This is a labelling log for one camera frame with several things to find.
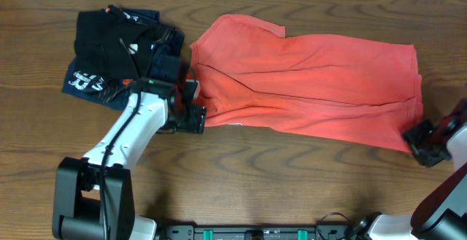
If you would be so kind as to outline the red t-shirt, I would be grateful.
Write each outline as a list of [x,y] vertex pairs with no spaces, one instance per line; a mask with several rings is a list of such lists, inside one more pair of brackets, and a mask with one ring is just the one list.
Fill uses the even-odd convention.
[[411,44],[289,37],[249,15],[219,17],[191,46],[206,125],[243,125],[408,152],[423,115]]

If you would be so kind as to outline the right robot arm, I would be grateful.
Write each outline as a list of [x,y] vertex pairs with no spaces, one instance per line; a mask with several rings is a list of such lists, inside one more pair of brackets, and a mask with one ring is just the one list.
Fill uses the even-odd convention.
[[455,171],[411,215],[376,213],[347,231],[347,239],[466,240],[466,100],[437,126],[424,120],[403,134],[417,162],[427,168],[451,160]]

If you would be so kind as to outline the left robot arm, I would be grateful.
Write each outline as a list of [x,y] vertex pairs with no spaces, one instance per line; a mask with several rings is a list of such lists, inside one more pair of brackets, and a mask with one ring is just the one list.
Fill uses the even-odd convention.
[[194,104],[199,89],[194,70],[179,59],[134,83],[105,137],[82,158],[66,157],[58,165],[56,239],[155,239],[156,221],[135,212],[131,173],[157,133],[203,133],[207,111]]

